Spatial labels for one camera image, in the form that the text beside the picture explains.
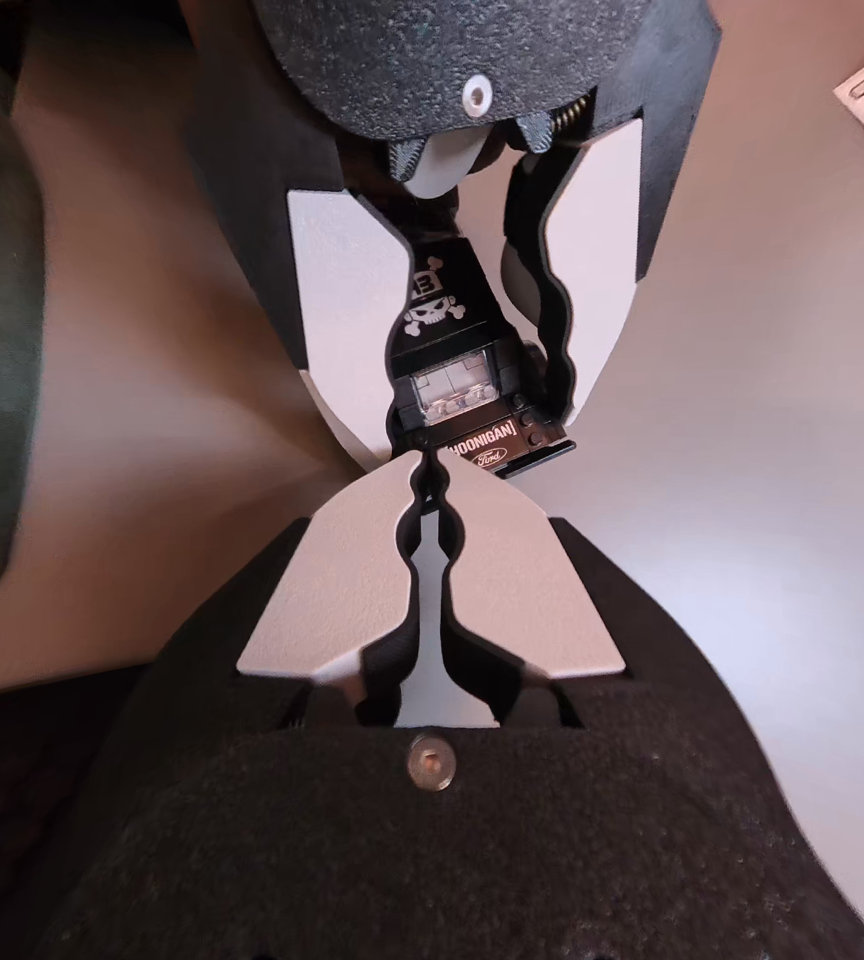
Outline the black dimpled wrist rest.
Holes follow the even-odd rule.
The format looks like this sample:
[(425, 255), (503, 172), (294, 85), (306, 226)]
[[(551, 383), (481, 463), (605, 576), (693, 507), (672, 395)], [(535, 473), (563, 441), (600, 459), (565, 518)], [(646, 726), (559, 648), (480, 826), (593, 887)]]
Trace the black dimpled wrist rest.
[(147, 669), (0, 693), (0, 932)]

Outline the black lego car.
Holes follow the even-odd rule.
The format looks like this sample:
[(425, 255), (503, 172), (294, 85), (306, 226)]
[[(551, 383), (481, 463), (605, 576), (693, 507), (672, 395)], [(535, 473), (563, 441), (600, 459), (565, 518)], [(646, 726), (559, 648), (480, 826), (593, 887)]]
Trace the black lego car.
[(505, 318), (471, 243), (435, 235), (414, 253), (390, 346), (395, 450), (449, 450), (501, 478), (574, 450), (548, 408), (545, 357)]

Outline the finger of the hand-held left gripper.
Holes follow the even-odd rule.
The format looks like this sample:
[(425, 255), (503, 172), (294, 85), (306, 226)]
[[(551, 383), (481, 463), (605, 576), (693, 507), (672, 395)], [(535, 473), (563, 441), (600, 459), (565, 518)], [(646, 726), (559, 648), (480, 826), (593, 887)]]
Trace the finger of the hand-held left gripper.
[(386, 463), (390, 340), (411, 294), (411, 249), (348, 191), (291, 190), (287, 205), (307, 356), (301, 378), (350, 456)]
[(576, 419), (628, 318), (637, 287), (643, 122), (575, 156), (538, 232), (538, 335), (555, 416)]

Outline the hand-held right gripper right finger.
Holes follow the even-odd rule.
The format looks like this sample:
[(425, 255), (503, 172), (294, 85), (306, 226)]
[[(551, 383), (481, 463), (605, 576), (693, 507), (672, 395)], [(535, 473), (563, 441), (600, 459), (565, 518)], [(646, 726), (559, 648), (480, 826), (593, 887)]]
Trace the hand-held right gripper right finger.
[(449, 450), (438, 453), (442, 658), (463, 689), (611, 676), (626, 662), (546, 512)]

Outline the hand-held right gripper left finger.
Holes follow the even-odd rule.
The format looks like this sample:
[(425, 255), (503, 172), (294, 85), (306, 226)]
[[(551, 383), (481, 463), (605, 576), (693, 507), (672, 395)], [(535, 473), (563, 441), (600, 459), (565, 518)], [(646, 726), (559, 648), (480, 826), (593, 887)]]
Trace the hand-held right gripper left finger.
[(244, 676), (297, 679), (364, 699), (414, 667), (417, 595), (402, 541), (425, 456), (413, 450), (312, 516), (237, 661)]

